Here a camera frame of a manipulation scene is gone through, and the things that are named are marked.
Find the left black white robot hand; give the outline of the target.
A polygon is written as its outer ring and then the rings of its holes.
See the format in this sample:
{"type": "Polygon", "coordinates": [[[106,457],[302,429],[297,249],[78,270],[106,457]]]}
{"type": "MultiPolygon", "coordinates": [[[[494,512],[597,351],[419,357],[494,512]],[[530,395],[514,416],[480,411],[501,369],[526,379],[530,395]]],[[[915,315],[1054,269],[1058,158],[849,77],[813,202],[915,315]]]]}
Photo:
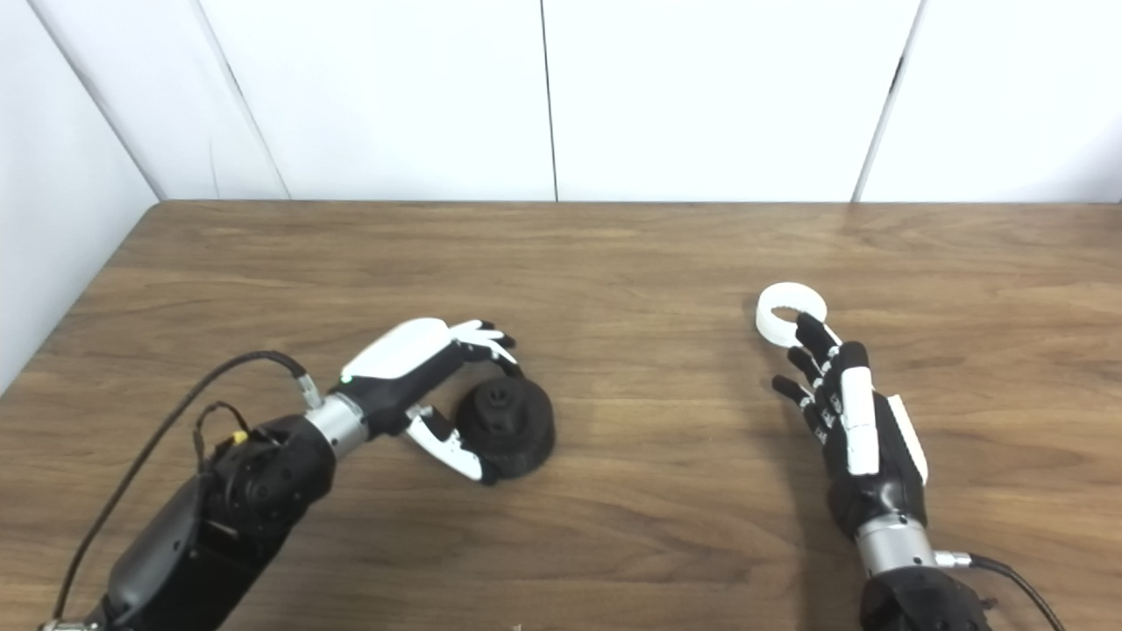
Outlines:
{"type": "Polygon", "coordinates": [[[412,319],[344,364],[332,394],[358,410],[365,441],[408,435],[452,470],[493,485],[500,481],[496,466],[466,447],[452,420],[423,399],[468,364],[489,362],[509,377],[522,376],[512,354],[515,347],[513,338],[489,321],[449,326],[436,318],[412,319]]]}

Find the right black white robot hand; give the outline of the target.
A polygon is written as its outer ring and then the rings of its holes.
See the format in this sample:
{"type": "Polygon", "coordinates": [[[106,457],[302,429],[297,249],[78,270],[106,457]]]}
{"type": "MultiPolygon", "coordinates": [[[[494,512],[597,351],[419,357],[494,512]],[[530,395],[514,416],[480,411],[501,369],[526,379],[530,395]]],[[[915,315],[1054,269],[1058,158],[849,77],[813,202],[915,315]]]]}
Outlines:
{"type": "Polygon", "coordinates": [[[795,318],[788,360],[803,383],[784,375],[770,386],[795,404],[820,446],[827,507],[844,534],[888,515],[928,525],[925,478],[889,397],[873,385],[870,354],[839,341],[810,313],[795,318]]]}

